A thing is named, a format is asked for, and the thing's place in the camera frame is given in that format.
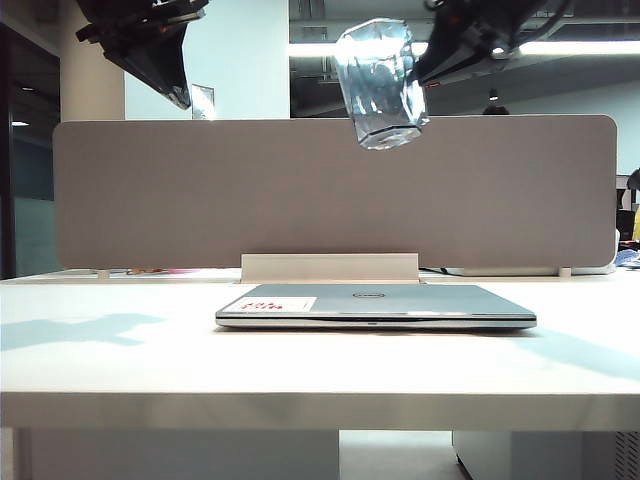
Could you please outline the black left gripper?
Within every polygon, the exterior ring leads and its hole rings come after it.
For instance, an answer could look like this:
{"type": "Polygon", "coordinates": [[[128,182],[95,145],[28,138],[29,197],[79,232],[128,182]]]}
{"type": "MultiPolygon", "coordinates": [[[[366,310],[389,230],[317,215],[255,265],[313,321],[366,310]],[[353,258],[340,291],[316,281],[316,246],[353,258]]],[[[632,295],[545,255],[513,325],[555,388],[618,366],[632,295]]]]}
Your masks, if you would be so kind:
{"type": "Polygon", "coordinates": [[[80,42],[118,46],[104,57],[181,109],[191,106],[184,68],[187,24],[201,19],[203,1],[78,1],[88,24],[80,42]]]}

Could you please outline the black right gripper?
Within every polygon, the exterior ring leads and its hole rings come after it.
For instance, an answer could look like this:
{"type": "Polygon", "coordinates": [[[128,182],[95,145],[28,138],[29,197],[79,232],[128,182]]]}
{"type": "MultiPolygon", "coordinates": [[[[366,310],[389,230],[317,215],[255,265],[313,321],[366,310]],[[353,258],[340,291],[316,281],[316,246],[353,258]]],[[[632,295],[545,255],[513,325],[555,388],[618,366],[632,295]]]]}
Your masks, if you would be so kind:
{"type": "Polygon", "coordinates": [[[435,13],[417,80],[426,85],[486,59],[496,48],[511,49],[530,17],[529,1],[425,1],[435,13]]]}

